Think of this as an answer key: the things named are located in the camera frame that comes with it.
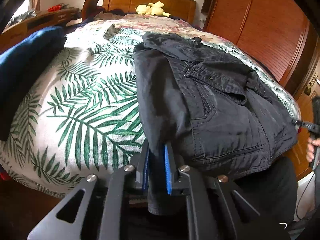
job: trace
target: wardrobe door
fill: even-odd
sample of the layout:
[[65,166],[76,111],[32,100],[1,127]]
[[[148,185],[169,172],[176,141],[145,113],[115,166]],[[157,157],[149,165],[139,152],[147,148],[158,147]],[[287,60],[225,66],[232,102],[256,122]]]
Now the wardrobe door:
[[298,57],[308,20],[293,0],[252,0],[237,46],[280,81]]
[[237,43],[251,0],[217,0],[207,32]]

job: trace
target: wooden desk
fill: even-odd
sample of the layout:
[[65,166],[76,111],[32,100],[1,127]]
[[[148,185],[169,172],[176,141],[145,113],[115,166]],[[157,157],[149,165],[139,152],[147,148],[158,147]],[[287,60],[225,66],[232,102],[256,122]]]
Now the wooden desk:
[[79,8],[55,12],[43,11],[38,13],[36,17],[10,26],[0,35],[0,54],[44,27],[67,23],[76,16],[78,11]]

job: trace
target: bedspread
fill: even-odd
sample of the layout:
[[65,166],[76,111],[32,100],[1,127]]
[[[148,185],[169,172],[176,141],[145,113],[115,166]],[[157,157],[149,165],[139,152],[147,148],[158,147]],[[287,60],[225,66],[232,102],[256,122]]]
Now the bedspread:
[[289,114],[294,99],[231,42],[182,20],[126,15],[96,21],[67,34],[55,57],[15,113],[9,138],[0,141],[0,164],[21,184],[63,197],[89,174],[108,176],[138,154],[139,119],[133,48],[145,32],[198,36],[253,68]]

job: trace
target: blue gripper pad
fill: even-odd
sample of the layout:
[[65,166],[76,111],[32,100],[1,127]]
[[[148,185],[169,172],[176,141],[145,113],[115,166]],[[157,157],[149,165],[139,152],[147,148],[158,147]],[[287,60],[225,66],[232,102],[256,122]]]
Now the blue gripper pad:
[[165,166],[165,179],[167,184],[167,192],[168,195],[171,194],[172,185],[171,185],[171,170],[170,170],[170,164],[169,164],[169,153],[167,145],[164,146],[164,166]]

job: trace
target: metal bolt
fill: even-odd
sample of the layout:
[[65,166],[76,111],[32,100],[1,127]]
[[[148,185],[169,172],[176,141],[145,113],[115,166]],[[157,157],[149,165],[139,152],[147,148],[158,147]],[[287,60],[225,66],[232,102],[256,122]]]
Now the metal bolt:
[[182,172],[188,172],[188,171],[190,171],[190,166],[188,166],[188,165],[183,165],[183,166],[180,167],[180,171],[182,171]]
[[94,174],[90,174],[87,176],[87,182],[92,182],[95,181],[97,179],[97,176]]
[[219,175],[218,176],[219,182],[228,182],[228,177],[226,175]]
[[134,170],[134,166],[131,164],[124,166],[124,171],[129,172],[129,171],[133,171],[133,170]]

